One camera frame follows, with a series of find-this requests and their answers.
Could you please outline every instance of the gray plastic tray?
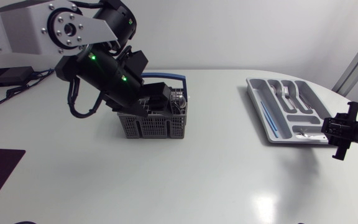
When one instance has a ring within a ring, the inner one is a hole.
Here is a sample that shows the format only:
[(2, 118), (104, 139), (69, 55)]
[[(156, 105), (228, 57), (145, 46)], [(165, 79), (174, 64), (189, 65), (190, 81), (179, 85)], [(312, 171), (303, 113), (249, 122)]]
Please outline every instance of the gray plastic tray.
[[(247, 83), (248, 94), (270, 142), (328, 143), (327, 138), (321, 133), (321, 127), (324, 118), (332, 117), (331, 113), (307, 82), (303, 80), (247, 78)], [(285, 97), (284, 86), (288, 87), (289, 97), (294, 102), (295, 108)], [(261, 102), (264, 103), (277, 127), (277, 136), (269, 125), (268, 118), (265, 117), (265, 110)]]

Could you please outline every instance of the dish rack basket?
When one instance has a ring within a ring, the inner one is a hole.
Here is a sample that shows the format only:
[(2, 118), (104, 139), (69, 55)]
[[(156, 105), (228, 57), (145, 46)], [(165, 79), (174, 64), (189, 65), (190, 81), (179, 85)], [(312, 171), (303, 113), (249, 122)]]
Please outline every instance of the dish rack basket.
[[(139, 104), (147, 111), (147, 117), (135, 116), (118, 112), (118, 117), (129, 139), (183, 139), (187, 116), (186, 77), (171, 73), (143, 73), (142, 78), (169, 78), (181, 80), (183, 88), (171, 88), (170, 106), (172, 116), (165, 116), (149, 110), (149, 97), (141, 98)], [(179, 99), (185, 97), (186, 106), (179, 107)]]

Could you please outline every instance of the black cable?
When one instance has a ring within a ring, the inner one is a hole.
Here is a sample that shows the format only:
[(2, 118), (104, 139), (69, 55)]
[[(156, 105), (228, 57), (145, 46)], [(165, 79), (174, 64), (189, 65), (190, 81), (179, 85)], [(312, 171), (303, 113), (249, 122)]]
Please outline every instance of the black cable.
[(13, 89), (8, 90), (6, 97), (5, 97), (4, 99), (0, 100), (0, 104), (3, 103), (3, 102), (5, 102), (5, 101), (7, 101), (7, 100), (9, 100), (9, 99), (11, 99), (11, 98), (14, 97), (14, 96), (17, 96), (17, 95), (23, 93), (24, 91), (26, 91), (26, 90), (32, 88), (33, 86), (38, 85), (42, 80), (44, 80), (45, 78), (47, 78), (48, 76), (50, 76), (50, 75), (54, 72), (54, 70), (53, 70), (53, 69), (49, 69), (49, 70), (45, 70), (45, 71), (37, 72), (37, 73), (38, 73), (38, 75), (40, 75), (40, 74), (45, 73), (45, 72), (48, 72), (48, 73), (47, 73), (46, 75), (40, 76), (39, 79), (38, 79), (38, 81), (36, 81), (35, 83), (33, 83), (33, 84), (31, 84), (31, 85), (28, 85), (28, 86), (25, 86), (25, 88), (20, 88), (19, 91), (10, 91), (10, 90), (13, 90)]
[(98, 99), (94, 103), (93, 108), (89, 110), (89, 112), (87, 112), (86, 114), (81, 114), (74, 107), (79, 89), (80, 89), (80, 78), (76, 77), (74, 78), (74, 80), (70, 81), (70, 86), (68, 87), (68, 95), (67, 95), (68, 107), (70, 108), (70, 112), (74, 117), (87, 118), (92, 114), (96, 113), (100, 104), (102, 103), (104, 93), (102, 91), (99, 93)]
[(87, 3), (87, 2), (79, 2), (79, 1), (70, 1), (74, 4), (76, 4), (78, 7), (84, 7), (87, 9), (99, 9), (104, 6), (103, 2), (99, 3)]

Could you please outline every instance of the power cord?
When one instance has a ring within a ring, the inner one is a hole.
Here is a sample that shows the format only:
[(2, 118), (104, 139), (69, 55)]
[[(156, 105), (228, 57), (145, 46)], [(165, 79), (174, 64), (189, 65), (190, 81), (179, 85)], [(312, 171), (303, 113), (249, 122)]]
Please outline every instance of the power cord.
[(30, 79), (37, 80), (35, 83), (33, 83), (31, 85), (19, 86), (19, 87), (15, 87), (15, 88), (7, 90), (6, 97), (5, 97), (5, 99), (0, 100), (0, 104), (11, 99), (14, 96), (17, 96), (17, 95), (23, 93), (24, 91), (28, 90), (29, 88), (32, 88), (33, 86), (38, 85), (40, 82), (42, 82), (42, 80), (44, 80), (45, 78), (50, 76), (53, 72), (54, 72), (54, 69), (48, 69), (48, 70), (44, 70), (41, 72), (34, 72), (33, 74), (31, 74)]
[(73, 80), (70, 81), (70, 86), (68, 88), (67, 103), (68, 103), (68, 106), (70, 107), (70, 112), (74, 117), (87, 118), (87, 117), (91, 116), (92, 114), (96, 113), (96, 110), (98, 110), (100, 104), (102, 103), (104, 93), (103, 92), (99, 93), (98, 99), (96, 100), (93, 108), (90, 109), (88, 113), (81, 114), (74, 107), (75, 100), (77, 99), (79, 89), (80, 89), (80, 78), (75, 77)]

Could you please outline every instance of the fork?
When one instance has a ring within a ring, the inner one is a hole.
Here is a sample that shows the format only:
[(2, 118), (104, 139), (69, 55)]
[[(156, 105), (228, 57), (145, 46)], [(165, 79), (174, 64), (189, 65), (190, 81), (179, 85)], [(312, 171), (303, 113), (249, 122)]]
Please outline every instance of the fork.
[(288, 86), (284, 86), (284, 95), (285, 95), (285, 98), (288, 100), (288, 102), (290, 102), (291, 106), (294, 109), (296, 109), (296, 106), (290, 97), (290, 92), (288, 91)]

